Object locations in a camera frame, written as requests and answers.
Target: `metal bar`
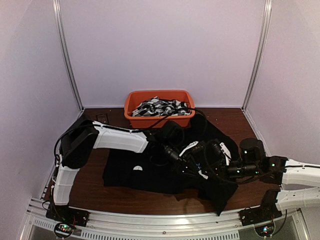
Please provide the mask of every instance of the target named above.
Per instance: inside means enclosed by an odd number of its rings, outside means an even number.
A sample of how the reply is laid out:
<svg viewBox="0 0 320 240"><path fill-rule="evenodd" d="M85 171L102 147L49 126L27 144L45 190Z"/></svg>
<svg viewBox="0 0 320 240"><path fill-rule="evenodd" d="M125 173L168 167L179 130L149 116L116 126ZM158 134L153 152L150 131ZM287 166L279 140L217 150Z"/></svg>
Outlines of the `metal bar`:
<svg viewBox="0 0 320 240"><path fill-rule="evenodd" d="M61 45L61 49L62 49L64 64L65 64L66 72L67 72L69 82L71 85L72 93L75 98L75 101L76 101L76 104L78 106L79 111L82 111L84 109L84 107L83 107L81 99L80 99L79 91L78 91L77 84L75 81L74 72L72 70L72 66L71 66L71 62L70 62L70 56L69 56L69 52L68 52L68 48L67 48L67 41L66 41L66 37L65 37L63 19L62 19L62 14L61 14L61 9L60 9L60 0L53 0L53 12L54 12L54 17L55 17L58 33L59 33L59 39L60 39L60 45Z"/></svg>
<svg viewBox="0 0 320 240"><path fill-rule="evenodd" d="M263 52L264 52L264 48L266 45L266 40L267 40L267 36L268 36L268 32L269 32L271 12L272 12L272 0L265 0L264 12L263 12L263 17L262 17L261 32L260 32L260 39L259 39L259 44L258 44L256 56L255 56L255 61L254 61L254 65L253 65L253 70L252 70L248 90L246 92L245 99L244 99L244 102L242 105L243 111L246 111L246 109L248 107L248 104L249 104L249 101L250 101L250 98L251 98L251 95L252 95L252 92L253 92L253 89L254 89L254 86L256 83L256 79L258 76L258 72L259 72L259 68L260 68L260 64L262 61L262 56L263 56Z"/></svg>

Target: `white panel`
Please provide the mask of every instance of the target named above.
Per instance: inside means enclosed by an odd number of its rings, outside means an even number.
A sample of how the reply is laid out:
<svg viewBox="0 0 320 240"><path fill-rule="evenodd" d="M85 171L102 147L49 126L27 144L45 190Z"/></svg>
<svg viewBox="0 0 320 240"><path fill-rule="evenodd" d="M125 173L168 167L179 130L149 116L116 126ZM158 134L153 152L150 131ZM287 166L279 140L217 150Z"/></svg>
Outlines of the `white panel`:
<svg viewBox="0 0 320 240"><path fill-rule="evenodd" d="M183 89L199 107L240 107L264 0L64 0L85 107L123 107L136 90Z"/></svg>
<svg viewBox="0 0 320 240"><path fill-rule="evenodd" d="M275 0L261 68L248 106L272 155L320 164L320 3ZM320 208L303 211L319 239Z"/></svg>
<svg viewBox="0 0 320 240"><path fill-rule="evenodd" d="M53 146L76 119L52 0L1 1L0 233L17 239L30 198L43 190Z"/></svg>

